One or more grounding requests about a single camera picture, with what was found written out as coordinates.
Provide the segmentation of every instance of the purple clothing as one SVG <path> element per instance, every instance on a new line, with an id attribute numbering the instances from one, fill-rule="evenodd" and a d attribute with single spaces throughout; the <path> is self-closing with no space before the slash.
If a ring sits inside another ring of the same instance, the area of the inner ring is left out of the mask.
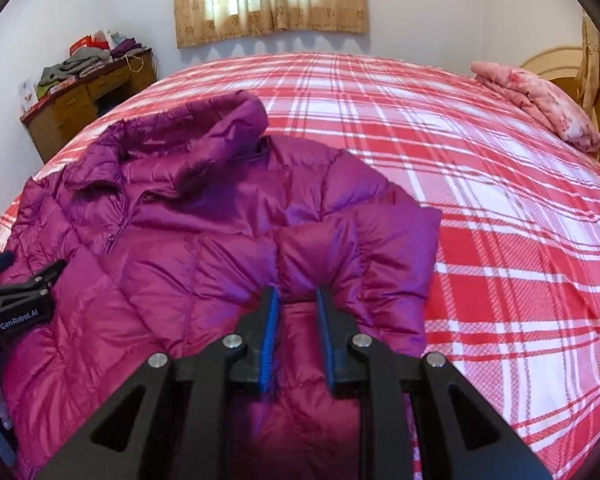
<path id="1" fill-rule="evenodd" d="M 441 214 L 344 150 L 266 127 L 246 92 L 190 102 L 120 121 L 80 161 L 29 180 L 0 283 L 68 265 L 52 322 L 3 373 L 21 478 L 149 355 L 197 354 L 267 285 L 282 302 L 274 377 L 261 401 L 237 401 L 236 470 L 357 478 L 358 406 L 325 384 L 315 290 L 331 285 L 362 330 L 422 354 Z"/>
<path id="2" fill-rule="evenodd" d="M 122 41 L 119 45 L 117 45 L 111 51 L 111 57 L 113 59 L 117 59 L 119 57 L 124 56 L 130 50 L 141 47 L 142 44 L 136 41 L 136 38 L 128 38 L 127 40 Z"/>

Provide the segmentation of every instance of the wooden desk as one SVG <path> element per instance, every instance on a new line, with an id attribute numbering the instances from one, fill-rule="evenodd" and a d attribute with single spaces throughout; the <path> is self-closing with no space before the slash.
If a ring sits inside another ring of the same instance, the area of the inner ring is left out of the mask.
<path id="1" fill-rule="evenodd" d="M 71 86 L 50 95 L 46 102 L 33 113 L 23 116 L 21 121 L 46 164 L 104 111 L 155 81 L 151 49 L 147 49 L 129 58 L 129 64 L 126 59 L 119 59 L 78 79 Z"/>

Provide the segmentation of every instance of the bed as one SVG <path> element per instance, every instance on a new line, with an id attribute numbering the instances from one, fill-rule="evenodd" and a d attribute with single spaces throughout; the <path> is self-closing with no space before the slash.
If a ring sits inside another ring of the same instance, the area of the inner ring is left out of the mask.
<path id="1" fill-rule="evenodd" d="M 465 76 L 375 57 L 218 60 L 152 85 L 88 126 L 249 89 L 272 135 L 345 148 L 443 211 L 428 351 L 441 351 L 555 479 L 600 439 L 600 164 Z M 18 199 L 0 217 L 0 251 Z"/>

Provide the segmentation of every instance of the jacket collar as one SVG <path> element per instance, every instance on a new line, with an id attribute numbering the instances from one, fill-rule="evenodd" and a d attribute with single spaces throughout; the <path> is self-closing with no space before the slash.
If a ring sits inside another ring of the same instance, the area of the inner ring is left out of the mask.
<path id="1" fill-rule="evenodd" d="M 177 196 L 237 156 L 256 153 L 268 126 L 260 100 L 245 91 L 193 101 L 166 112 L 112 124 L 66 168 L 64 184 L 152 184 Z"/>

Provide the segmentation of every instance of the pink blanket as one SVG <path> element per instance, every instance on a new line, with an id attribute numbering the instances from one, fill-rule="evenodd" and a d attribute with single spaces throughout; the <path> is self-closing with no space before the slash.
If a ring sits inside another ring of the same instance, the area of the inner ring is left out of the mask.
<path id="1" fill-rule="evenodd" d="M 584 153 L 600 150 L 600 133 L 565 92 L 550 81 L 522 68 L 478 61 L 471 70 L 476 80 L 511 101 L 564 142 Z"/>

